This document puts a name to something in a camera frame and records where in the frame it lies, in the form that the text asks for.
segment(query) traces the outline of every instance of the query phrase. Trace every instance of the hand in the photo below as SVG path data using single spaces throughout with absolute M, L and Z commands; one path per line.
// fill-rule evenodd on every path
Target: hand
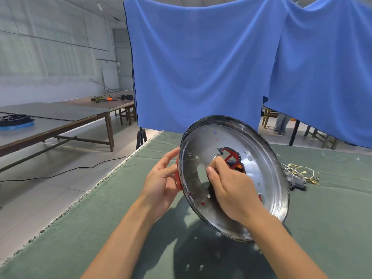
M 179 192 L 172 175 L 178 170 L 177 165 L 167 167 L 170 160 L 178 155 L 180 148 L 166 153 L 147 175 L 140 198 L 151 211 L 151 217 L 156 221 L 169 209 Z
M 248 230 L 257 218 L 269 214 L 252 179 L 245 173 L 231 170 L 221 156 L 207 167 L 207 175 L 223 211 Z

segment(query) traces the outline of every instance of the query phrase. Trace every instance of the left hand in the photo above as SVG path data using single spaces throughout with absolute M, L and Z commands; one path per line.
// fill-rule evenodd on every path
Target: left hand
M 166 153 L 147 175 L 140 198 L 150 210 L 154 221 L 160 218 L 170 207 L 179 192 L 172 175 L 176 173 L 177 165 L 167 167 L 170 160 L 178 155 L 180 148 Z

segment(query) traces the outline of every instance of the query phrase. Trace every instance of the jeans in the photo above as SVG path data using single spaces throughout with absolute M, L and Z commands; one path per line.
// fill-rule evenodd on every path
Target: jeans
M 287 127 L 287 124 L 290 120 L 291 120 L 290 116 L 285 115 L 283 113 L 279 113 L 276 119 L 274 131 L 278 131 L 281 134 L 285 134 L 285 128 Z

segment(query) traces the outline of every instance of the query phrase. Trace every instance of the right hand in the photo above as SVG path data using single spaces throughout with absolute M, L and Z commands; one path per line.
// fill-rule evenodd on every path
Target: right hand
M 221 156 L 207 167 L 207 176 L 223 211 L 248 230 L 256 219 L 270 215 L 258 197 L 253 180 L 242 172 L 231 170 Z

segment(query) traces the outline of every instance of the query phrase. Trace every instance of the ceiling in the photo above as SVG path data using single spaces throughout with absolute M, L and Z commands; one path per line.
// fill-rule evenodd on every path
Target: ceiling
M 79 7 L 83 7 L 87 11 L 90 11 L 99 16 L 105 16 L 108 20 L 112 22 L 125 21 L 125 13 L 123 7 L 123 0 L 66 0 L 72 4 L 75 4 Z M 185 7 L 207 7 L 217 4 L 228 3 L 236 0 L 155 0 L 158 2 L 185 6 Z M 302 7 L 305 7 L 316 0 L 297 0 L 298 4 Z M 372 6 L 372 0 L 361 0 L 368 3 Z M 102 7 L 102 12 L 98 9 L 97 2 L 100 3 Z

